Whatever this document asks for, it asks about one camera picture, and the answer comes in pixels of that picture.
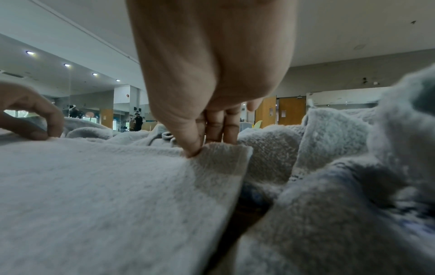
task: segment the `blanket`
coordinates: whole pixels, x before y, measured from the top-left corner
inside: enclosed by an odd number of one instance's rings
[[[310,108],[301,125],[246,129],[192,159],[163,125],[3,133],[0,274],[431,274],[434,76],[405,77],[375,109]],[[240,206],[265,214],[208,264]]]

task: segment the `yellow-green object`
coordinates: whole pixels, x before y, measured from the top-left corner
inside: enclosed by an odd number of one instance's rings
[[[260,126],[261,126],[261,123],[262,123],[262,122],[263,122],[263,121],[257,121],[257,123],[254,124],[253,128],[254,128],[254,129],[259,129]]]

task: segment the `ceiling light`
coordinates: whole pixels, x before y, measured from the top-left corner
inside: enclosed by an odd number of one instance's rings
[[[355,51],[358,51],[358,50],[362,50],[362,49],[364,49],[365,46],[366,46],[365,44],[361,44],[361,45],[358,45],[358,46],[354,47],[353,49],[354,49]]]

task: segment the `person in black clothing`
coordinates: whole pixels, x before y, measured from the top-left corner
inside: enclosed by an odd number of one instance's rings
[[[142,119],[142,117],[140,116],[140,113],[136,112],[135,113],[135,127],[133,129],[133,131],[138,132],[140,130],[142,130],[142,124],[144,123],[144,120]]]

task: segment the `door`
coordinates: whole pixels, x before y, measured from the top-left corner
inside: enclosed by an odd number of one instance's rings
[[[266,97],[255,111],[255,122],[263,121],[261,128],[275,124],[276,96]]]
[[[299,125],[305,116],[307,98],[287,97],[280,98],[279,103],[279,125]]]

